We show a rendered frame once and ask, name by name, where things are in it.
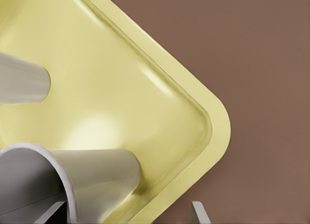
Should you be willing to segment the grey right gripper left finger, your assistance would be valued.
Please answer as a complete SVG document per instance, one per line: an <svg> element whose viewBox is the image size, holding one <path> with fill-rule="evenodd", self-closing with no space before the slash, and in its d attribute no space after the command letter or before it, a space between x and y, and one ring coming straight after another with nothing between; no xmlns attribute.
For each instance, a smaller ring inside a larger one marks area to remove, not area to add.
<svg viewBox="0 0 310 224"><path fill-rule="evenodd" d="M0 215L0 224L67 224L67 202L34 203Z"/></svg>

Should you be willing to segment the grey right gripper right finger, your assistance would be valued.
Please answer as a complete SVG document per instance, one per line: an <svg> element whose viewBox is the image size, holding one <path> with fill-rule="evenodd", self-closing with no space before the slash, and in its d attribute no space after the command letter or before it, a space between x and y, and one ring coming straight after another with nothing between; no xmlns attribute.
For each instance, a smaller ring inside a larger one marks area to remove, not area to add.
<svg viewBox="0 0 310 224"><path fill-rule="evenodd" d="M211 221L204 209L204 206L199 201L191 203L191 223L192 224L211 224Z"/></svg>

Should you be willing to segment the white IKEA cup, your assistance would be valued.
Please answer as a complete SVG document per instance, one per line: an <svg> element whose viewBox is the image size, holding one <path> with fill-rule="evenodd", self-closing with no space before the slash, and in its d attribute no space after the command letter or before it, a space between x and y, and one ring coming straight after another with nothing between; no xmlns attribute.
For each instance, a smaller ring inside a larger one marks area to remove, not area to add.
<svg viewBox="0 0 310 224"><path fill-rule="evenodd" d="M49 90L50 76L45 68L0 52L0 105L38 103Z"/></svg>
<svg viewBox="0 0 310 224"><path fill-rule="evenodd" d="M0 215L34 203L67 202L67 224L103 222L140 182L124 149L63 150L17 143L0 150Z"/></svg>

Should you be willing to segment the pale yellow tray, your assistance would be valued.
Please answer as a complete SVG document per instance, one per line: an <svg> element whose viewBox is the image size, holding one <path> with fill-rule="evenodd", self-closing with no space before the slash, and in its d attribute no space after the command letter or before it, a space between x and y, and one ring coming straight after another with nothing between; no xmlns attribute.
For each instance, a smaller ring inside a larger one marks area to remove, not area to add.
<svg viewBox="0 0 310 224"><path fill-rule="evenodd" d="M0 52L46 69L50 90L0 105L0 150L131 152L137 188L99 224L151 223L227 150L221 101L111 0L0 0Z"/></svg>

